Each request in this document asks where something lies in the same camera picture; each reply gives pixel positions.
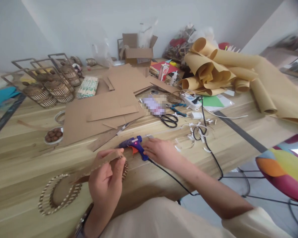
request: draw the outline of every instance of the green paper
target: green paper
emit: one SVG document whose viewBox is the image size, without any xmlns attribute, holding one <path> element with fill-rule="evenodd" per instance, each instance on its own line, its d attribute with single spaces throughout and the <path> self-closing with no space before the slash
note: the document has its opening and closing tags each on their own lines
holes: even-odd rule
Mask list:
<svg viewBox="0 0 298 238">
<path fill-rule="evenodd" d="M 217 96 L 204 96 L 203 106 L 224 107 L 223 103 L 219 100 Z"/>
</svg>

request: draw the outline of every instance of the left hand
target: left hand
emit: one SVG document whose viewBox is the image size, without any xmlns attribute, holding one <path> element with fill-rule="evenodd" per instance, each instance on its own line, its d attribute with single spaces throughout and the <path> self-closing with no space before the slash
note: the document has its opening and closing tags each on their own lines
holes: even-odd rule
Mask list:
<svg viewBox="0 0 298 238">
<path fill-rule="evenodd" d="M 95 160 L 105 157 L 112 151 L 114 150 L 98 152 Z M 122 194 L 122 175 L 125 161 L 126 158 L 122 157 L 116 161 L 113 169 L 109 163 L 106 163 L 91 173 L 88 181 L 89 192 L 94 202 L 94 208 L 98 212 L 114 212 Z"/>
</svg>

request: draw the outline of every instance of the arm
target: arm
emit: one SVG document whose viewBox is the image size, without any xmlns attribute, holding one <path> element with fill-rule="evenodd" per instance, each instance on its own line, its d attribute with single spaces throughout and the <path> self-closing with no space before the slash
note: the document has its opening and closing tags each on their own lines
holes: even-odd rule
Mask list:
<svg viewBox="0 0 298 238">
<path fill-rule="evenodd" d="M 113 150 L 100 151 L 96 159 L 105 157 Z M 114 169 L 109 163 L 93 171 L 89 177 L 89 192 L 94 206 L 84 224 L 86 238 L 97 238 L 107 226 L 122 194 L 122 175 L 126 158 L 116 161 Z"/>
<path fill-rule="evenodd" d="M 143 147 L 151 159 L 191 183 L 220 218 L 231 219 L 254 209 L 239 194 L 184 158 L 171 142 L 154 138 Z"/>
</svg>

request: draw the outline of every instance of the blue-handled pliers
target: blue-handled pliers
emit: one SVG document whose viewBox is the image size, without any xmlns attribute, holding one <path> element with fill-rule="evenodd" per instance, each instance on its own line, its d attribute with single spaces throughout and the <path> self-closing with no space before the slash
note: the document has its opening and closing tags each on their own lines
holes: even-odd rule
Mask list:
<svg viewBox="0 0 298 238">
<path fill-rule="evenodd" d="M 177 109 L 175 109 L 176 106 L 183 106 L 186 107 L 185 103 L 177 103 L 177 104 L 167 104 L 167 108 L 170 108 L 172 111 L 174 111 L 176 114 L 187 117 L 186 113 L 179 112 Z"/>
</svg>

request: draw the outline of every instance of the small white bowl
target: small white bowl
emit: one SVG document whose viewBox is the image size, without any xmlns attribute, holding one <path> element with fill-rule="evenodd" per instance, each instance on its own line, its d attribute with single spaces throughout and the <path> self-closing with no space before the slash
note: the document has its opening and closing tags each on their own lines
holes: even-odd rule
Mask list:
<svg viewBox="0 0 298 238">
<path fill-rule="evenodd" d="M 61 132 L 63 133 L 63 127 L 54 127 L 53 129 L 51 129 L 51 130 L 49 130 L 49 131 L 52 131 L 52 130 L 54 130 L 55 128 L 61 128 Z M 46 135 L 44 136 L 44 143 L 45 144 L 49 144 L 49 145 L 52 145 L 52 144 L 57 144 L 57 143 L 59 143 L 59 142 L 61 142 L 62 140 L 63 140 L 63 136 L 61 136 L 58 140 L 56 140 L 56 141 L 53 141 L 53 142 L 47 142 L 46 140 L 45 140 L 45 137 L 47 136 L 47 133 L 46 133 Z"/>
</svg>

